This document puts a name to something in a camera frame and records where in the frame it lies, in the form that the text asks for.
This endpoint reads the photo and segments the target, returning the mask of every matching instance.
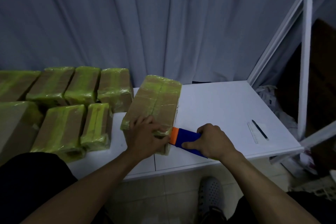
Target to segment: person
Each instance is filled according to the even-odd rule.
[[[55,154],[25,153],[12,158],[0,167],[0,223],[111,223],[102,207],[113,189],[137,163],[169,142],[169,136],[155,138],[152,132],[156,130],[163,131],[153,116],[139,117],[130,124],[127,150],[80,180]],[[259,172],[218,126],[205,124],[197,132],[202,136],[195,142],[184,143],[183,147],[218,159],[232,173],[245,195],[228,222],[317,224],[319,218],[329,220],[321,218],[325,211],[321,214],[315,211],[314,217],[294,197]],[[221,190],[215,178],[202,180],[200,223],[226,222],[221,209]],[[334,209],[334,205],[329,205],[332,202],[325,203],[325,210]]]

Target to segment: person's left hand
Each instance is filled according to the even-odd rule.
[[[155,130],[165,132],[159,123],[156,123],[154,117],[149,115],[147,118],[140,116],[134,122],[131,122],[130,132],[127,140],[127,150],[137,161],[152,156],[158,149],[169,142],[170,136],[162,139],[155,138],[152,134]]]

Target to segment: forearm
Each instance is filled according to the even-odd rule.
[[[232,173],[259,223],[319,223],[295,200],[259,172],[244,156],[221,162]]]
[[[136,165],[137,161],[127,151],[123,152],[48,200],[23,223],[91,223],[112,189]]]

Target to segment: human hand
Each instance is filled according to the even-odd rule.
[[[169,143],[170,136],[158,139],[152,132],[165,129],[156,123],[154,117],[149,115],[147,118],[140,116],[137,120],[130,123],[130,131],[127,138],[127,150],[136,161],[152,156],[158,149]]]
[[[204,156],[218,159],[223,164],[232,157],[242,155],[235,149],[227,135],[221,131],[219,126],[207,123],[197,129],[201,137],[194,142],[185,142],[182,147],[185,149],[199,150]]]

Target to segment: white table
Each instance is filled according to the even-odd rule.
[[[95,171],[126,150],[124,134],[120,130],[124,115],[125,113],[113,115],[112,140],[109,150],[89,152],[85,158],[68,164],[78,179]],[[247,125],[252,119],[258,124],[265,124],[264,132],[269,137],[269,143],[255,143]],[[196,131],[198,127],[206,123],[220,126],[236,149],[247,159],[303,150],[303,147],[246,81],[182,86],[175,127]],[[141,161],[126,176],[125,180],[186,171],[218,163],[218,161],[171,146],[168,156],[155,154]]]

